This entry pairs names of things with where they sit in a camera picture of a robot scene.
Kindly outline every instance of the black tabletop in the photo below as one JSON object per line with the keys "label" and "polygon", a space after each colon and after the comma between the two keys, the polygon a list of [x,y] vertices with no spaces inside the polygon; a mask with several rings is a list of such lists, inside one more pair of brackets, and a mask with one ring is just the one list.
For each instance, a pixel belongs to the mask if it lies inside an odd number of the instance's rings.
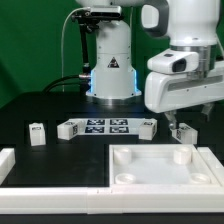
{"label": "black tabletop", "polygon": [[[202,106],[179,110],[177,119],[198,130],[197,146],[209,147],[224,161],[224,106],[217,103],[210,122],[201,121]],[[126,106],[100,106],[87,102],[78,93],[26,93],[0,110],[0,149],[14,147],[16,165],[1,187],[105,187],[109,186],[108,147],[110,144],[179,144],[172,138],[164,114],[154,114],[144,103]],[[152,141],[137,135],[76,136],[70,141],[57,138],[57,125],[70,118],[155,118],[158,131]],[[46,145],[31,147],[29,124],[43,123]],[[1,216],[0,221],[44,220],[45,223],[129,222],[141,223],[221,223],[222,214],[129,214],[129,215],[61,215]]]}

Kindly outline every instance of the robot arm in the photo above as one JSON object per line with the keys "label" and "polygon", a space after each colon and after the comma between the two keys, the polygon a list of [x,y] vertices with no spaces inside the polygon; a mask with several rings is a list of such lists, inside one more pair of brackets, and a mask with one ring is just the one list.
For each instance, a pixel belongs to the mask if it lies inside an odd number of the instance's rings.
{"label": "robot arm", "polygon": [[145,31],[170,37],[170,49],[148,61],[149,110],[169,112],[224,99],[224,62],[216,62],[220,5],[220,0],[146,0]]}
{"label": "robot arm", "polygon": [[77,3],[90,8],[84,13],[86,22],[97,21],[98,27],[97,63],[90,75],[88,100],[107,105],[138,101],[141,91],[137,88],[137,72],[131,65],[131,29],[123,21],[121,7],[142,5],[144,1],[77,0]]}

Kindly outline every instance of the white 3d printed part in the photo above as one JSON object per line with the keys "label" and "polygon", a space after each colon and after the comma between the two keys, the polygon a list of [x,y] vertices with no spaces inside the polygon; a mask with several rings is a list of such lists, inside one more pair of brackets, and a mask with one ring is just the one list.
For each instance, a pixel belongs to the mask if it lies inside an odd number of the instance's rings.
{"label": "white 3d printed part", "polygon": [[128,165],[132,160],[132,152],[127,147],[114,150],[114,162],[118,165]]}
{"label": "white 3d printed part", "polygon": [[14,149],[3,149],[0,152],[0,185],[15,165]]}
{"label": "white 3d printed part", "polygon": [[57,127],[58,138],[64,140],[70,140],[76,135],[84,131],[83,120],[68,120]]}
{"label": "white 3d printed part", "polygon": [[[115,162],[123,148],[127,165]],[[174,154],[183,161],[187,149],[191,161],[177,164]],[[224,212],[224,167],[209,148],[111,145],[109,162],[109,187],[0,188],[0,214]]]}
{"label": "white 3d printed part", "polygon": [[172,130],[172,136],[182,144],[197,144],[198,131],[185,123],[179,124],[179,129]]}
{"label": "white 3d printed part", "polygon": [[145,120],[139,127],[139,139],[152,140],[157,132],[157,120]]}
{"label": "white 3d printed part", "polygon": [[174,150],[173,160],[176,164],[187,165],[191,163],[192,149],[186,146]]}
{"label": "white 3d printed part", "polygon": [[44,125],[33,123],[29,125],[31,146],[46,145]]}

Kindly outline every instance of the dark green wall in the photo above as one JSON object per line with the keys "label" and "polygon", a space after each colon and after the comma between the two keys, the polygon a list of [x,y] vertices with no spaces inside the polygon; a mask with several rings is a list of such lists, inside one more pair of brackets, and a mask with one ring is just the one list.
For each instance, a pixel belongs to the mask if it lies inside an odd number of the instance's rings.
{"label": "dark green wall", "polygon": [[[23,92],[41,91],[48,83],[61,77],[61,30],[67,15],[77,7],[74,0],[1,0],[0,107]],[[128,18],[129,9],[125,10],[125,15]],[[148,37],[139,18],[140,8],[134,10],[132,51],[142,90],[149,73],[146,67],[148,58],[167,48],[168,40]],[[219,34],[224,36],[223,20]],[[94,66],[94,35],[88,36],[88,42]],[[70,22],[65,36],[65,75],[81,71],[80,56],[79,29],[77,24]]]}

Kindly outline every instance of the warning label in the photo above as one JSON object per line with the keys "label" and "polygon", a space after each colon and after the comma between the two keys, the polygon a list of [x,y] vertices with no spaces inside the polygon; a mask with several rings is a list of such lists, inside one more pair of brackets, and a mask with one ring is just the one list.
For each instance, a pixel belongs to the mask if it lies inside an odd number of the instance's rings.
{"label": "warning label", "polygon": [[112,58],[108,68],[120,68],[115,57]]}

